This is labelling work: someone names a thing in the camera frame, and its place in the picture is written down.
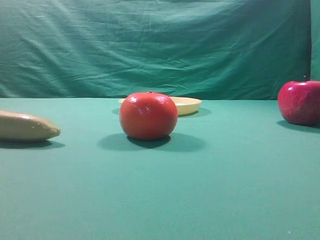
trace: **yellow plate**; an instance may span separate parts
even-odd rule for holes
[[[198,111],[201,105],[201,100],[190,97],[179,97],[171,96],[170,97],[178,109],[178,115],[192,114]],[[119,100],[119,103],[123,103],[125,98]]]

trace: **red tomato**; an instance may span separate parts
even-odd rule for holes
[[[173,100],[156,92],[137,92],[121,105],[119,120],[123,131],[139,140],[157,140],[172,133],[178,121]]]

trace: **green table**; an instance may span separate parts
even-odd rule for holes
[[[276,101],[203,101],[170,140],[130,141],[118,99],[0,99],[61,135],[0,143],[1,240],[317,240],[320,128]]]

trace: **red apple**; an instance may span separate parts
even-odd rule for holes
[[[139,140],[157,140],[171,134],[178,121],[178,110],[167,95],[137,92],[129,95],[119,111],[123,131]]]
[[[320,81],[290,81],[278,93],[283,118],[296,125],[320,124]]]

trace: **green curtain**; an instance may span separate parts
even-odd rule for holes
[[[156,91],[267,100],[310,71],[309,0],[0,0],[0,6],[0,97]]]
[[[311,78],[320,80],[320,0],[311,0]]]

